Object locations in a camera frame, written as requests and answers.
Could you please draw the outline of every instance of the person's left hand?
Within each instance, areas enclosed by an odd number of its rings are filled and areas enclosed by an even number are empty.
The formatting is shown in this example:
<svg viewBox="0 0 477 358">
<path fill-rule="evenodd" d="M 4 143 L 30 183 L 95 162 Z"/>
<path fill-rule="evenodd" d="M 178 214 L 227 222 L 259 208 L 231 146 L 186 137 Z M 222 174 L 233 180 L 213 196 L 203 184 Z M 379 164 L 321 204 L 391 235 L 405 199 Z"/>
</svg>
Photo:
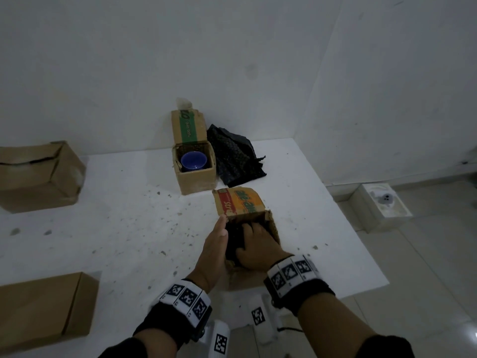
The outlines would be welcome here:
<svg viewBox="0 0 477 358">
<path fill-rule="evenodd" d="M 212 290 L 223 271 L 225 250 L 229 233 L 225 229 L 227 216 L 220 215 L 212 232 L 207 236 L 196 267 L 187 276 L 207 294 Z"/>
</svg>

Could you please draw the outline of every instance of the green stripe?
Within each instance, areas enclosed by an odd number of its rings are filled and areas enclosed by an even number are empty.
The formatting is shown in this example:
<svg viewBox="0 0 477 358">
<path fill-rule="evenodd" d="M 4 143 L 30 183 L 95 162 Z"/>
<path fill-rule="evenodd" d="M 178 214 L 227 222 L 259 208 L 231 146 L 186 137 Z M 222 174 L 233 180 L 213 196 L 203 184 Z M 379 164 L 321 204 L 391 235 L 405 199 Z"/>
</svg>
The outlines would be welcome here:
<svg viewBox="0 0 477 358">
<path fill-rule="evenodd" d="M 180 111 L 180 133 L 182 143 L 197 142 L 196 123 L 194 112 L 189 110 Z"/>
</svg>

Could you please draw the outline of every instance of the table surface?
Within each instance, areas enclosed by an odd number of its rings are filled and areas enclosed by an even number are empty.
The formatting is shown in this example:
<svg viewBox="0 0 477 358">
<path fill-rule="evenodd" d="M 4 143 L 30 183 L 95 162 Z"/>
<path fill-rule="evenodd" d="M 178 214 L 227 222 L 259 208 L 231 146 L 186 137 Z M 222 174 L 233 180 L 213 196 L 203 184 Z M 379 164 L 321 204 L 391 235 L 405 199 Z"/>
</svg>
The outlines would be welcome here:
<svg viewBox="0 0 477 358">
<path fill-rule="evenodd" d="M 340 298 L 386 285 L 295 141 L 253 146 L 258 157 L 267 156 L 268 175 L 244 186 L 258 192 L 273 212 L 283 248 L 310 254 Z M 217 220 L 211 191 L 180 194 L 170 149 L 85 161 L 86 181 L 74 206 L 0 214 L 0 284 L 76 271 L 99 278 L 91 332 L 15 356 L 96 357 L 130 336 L 151 301 L 194 267 Z M 11 236 L 15 228 L 20 233 Z M 216 317 L 231 328 L 247 324 L 238 316 L 242 297 L 219 290 L 212 294 Z"/>
</svg>

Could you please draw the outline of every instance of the person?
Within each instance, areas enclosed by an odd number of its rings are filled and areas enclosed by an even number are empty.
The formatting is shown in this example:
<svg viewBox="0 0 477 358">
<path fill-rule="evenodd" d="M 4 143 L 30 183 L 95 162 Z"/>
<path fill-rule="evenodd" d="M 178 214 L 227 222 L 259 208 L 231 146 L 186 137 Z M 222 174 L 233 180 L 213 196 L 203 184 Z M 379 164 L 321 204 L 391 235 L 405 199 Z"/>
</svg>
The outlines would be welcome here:
<svg viewBox="0 0 477 358">
<path fill-rule="evenodd" d="M 221 215 L 204 242 L 194 270 L 182 280 L 193 283 L 206 294 L 223 271 L 228 242 L 226 222 L 227 217 Z M 238 248 L 236 255 L 245 268 L 267 272 L 277 262 L 293 258 L 259 223 L 244 224 L 243 232 L 245 248 Z M 314 279 L 307 284 L 292 288 L 287 293 L 290 298 L 283 300 L 285 307 L 297 316 L 317 357 L 414 357 L 407 340 L 378 335 L 341 303 L 323 280 Z M 188 341 L 191 329 L 186 326 L 189 325 L 172 305 L 158 302 L 133 337 L 107 348 L 100 358 L 173 358 Z"/>
</svg>

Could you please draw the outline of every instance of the blue ceramic cup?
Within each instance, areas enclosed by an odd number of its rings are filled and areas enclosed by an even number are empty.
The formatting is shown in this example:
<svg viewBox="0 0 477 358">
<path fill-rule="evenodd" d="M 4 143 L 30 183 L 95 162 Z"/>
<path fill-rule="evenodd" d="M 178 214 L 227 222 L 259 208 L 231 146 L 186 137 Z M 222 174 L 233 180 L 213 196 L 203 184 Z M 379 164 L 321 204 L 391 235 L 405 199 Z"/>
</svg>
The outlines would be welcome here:
<svg viewBox="0 0 477 358">
<path fill-rule="evenodd" d="M 207 163 L 207 156 L 198 151 L 187 152 L 182 156 L 180 162 L 186 171 L 199 171 L 204 169 Z"/>
</svg>

